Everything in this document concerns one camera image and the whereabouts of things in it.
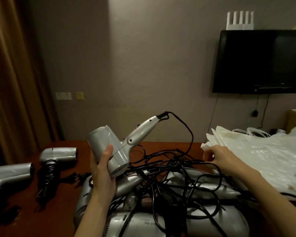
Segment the person's right hand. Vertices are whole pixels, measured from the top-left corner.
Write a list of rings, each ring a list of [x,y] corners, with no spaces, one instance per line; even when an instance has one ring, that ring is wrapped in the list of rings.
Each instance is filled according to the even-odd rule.
[[[221,146],[221,158],[215,162],[209,162],[217,165],[220,170],[227,175],[240,177],[241,175],[252,170],[246,163],[238,158],[227,147]]]

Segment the person's left hand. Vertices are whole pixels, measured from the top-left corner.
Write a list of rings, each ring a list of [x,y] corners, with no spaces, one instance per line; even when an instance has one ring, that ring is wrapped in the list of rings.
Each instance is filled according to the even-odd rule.
[[[108,168],[100,168],[99,163],[92,151],[90,152],[90,169],[93,181],[93,196],[97,196],[99,200],[111,202],[115,189],[116,180],[110,176]]]

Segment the silver hair dryer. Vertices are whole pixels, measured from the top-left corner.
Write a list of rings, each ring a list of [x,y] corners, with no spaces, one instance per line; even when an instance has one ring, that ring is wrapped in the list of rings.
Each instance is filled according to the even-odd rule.
[[[192,179],[193,183],[197,181],[197,189],[193,191],[192,199],[214,199],[213,193],[219,199],[237,199],[241,193],[233,189],[225,181],[219,185],[218,175],[209,174],[195,168],[185,168],[187,174]],[[170,171],[163,179],[164,183],[170,185],[170,188],[178,195],[183,195],[185,186],[185,173],[180,171]]]
[[[192,140],[191,144],[186,152],[182,155],[187,155],[192,147],[194,140],[193,132],[176,114],[170,111],[165,111],[159,115],[148,118],[142,124],[138,125],[124,140],[120,141],[115,133],[109,126],[99,127],[88,134],[87,142],[91,147],[91,150],[99,163],[103,152],[107,146],[111,144],[113,151],[110,160],[107,164],[107,169],[111,177],[118,177],[122,175],[128,165],[130,164],[130,152],[131,150],[141,143],[146,136],[154,129],[154,127],[163,120],[169,119],[169,114],[172,114],[177,120],[179,120],[190,132]]]
[[[126,196],[135,187],[138,187],[143,181],[144,178],[136,173],[128,175],[118,180],[116,183],[116,190],[114,193],[113,200]],[[82,190],[79,195],[79,199],[75,209],[75,215],[73,219],[75,229],[78,228],[80,221],[83,218],[84,212],[86,211],[87,205],[91,199],[92,192],[93,181],[91,177],[87,177],[87,179],[83,183]]]
[[[33,163],[20,163],[0,166],[0,201],[5,199],[4,186],[32,180],[35,173]]]
[[[166,237],[156,225],[151,213],[115,212],[107,220],[103,237],[119,237],[123,225],[129,220],[122,237]],[[249,237],[249,226],[243,214],[234,206],[222,206],[211,219],[199,209],[188,208],[188,214],[205,219],[186,219],[188,237]]]
[[[76,147],[46,148],[40,154],[41,168],[38,171],[38,193],[36,199],[46,203],[56,194],[61,182],[61,171],[78,161]]]

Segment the person's left forearm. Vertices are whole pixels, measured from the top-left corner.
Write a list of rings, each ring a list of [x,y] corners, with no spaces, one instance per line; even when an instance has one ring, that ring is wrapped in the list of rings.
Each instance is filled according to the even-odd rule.
[[[114,191],[93,192],[74,237],[103,237],[107,213]]]

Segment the person's right forearm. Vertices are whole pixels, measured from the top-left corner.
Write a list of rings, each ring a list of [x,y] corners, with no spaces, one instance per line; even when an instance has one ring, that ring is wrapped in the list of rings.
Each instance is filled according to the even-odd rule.
[[[296,237],[296,206],[248,166],[233,175],[254,195],[278,237]]]

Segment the black power plug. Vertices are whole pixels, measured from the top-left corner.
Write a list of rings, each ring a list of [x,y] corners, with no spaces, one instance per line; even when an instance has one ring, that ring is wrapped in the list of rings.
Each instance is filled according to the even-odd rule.
[[[89,176],[91,176],[91,172],[85,172],[85,173],[73,172],[70,175],[67,175],[67,176],[65,176],[63,178],[60,178],[60,183],[67,183],[67,184],[77,183],[77,186],[82,186],[84,181]]]

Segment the white plastic bag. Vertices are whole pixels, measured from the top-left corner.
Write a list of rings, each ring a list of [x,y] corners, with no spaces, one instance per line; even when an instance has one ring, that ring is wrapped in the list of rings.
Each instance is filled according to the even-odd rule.
[[[232,132],[221,126],[207,133],[202,150],[225,146],[244,163],[261,173],[277,191],[296,196],[296,127],[263,138]]]

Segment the yellow box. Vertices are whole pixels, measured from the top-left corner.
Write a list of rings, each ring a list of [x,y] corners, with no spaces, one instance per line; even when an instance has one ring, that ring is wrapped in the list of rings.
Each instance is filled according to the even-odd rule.
[[[296,127],[296,109],[292,109],[286,112],[286,120],[285,120],[286,134],[289,134],[294,127]]]

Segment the black flat television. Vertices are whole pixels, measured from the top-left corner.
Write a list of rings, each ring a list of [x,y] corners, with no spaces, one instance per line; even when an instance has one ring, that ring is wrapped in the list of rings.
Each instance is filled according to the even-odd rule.
[[[213,93],[296,93],[296,30],[220,33]]]

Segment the brown curtain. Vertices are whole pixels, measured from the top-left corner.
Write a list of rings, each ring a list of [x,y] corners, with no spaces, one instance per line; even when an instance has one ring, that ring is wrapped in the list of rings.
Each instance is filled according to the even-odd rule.
[[[62,139],[29,0],[0,0],[0,165]]]

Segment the white router with antennas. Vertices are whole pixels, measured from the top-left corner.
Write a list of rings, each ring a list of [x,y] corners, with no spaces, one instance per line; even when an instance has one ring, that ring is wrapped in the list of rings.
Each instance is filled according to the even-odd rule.
[[[254,11],[237,11],[227,13],[226,30],[240,31],[240,30],[254,30]]]

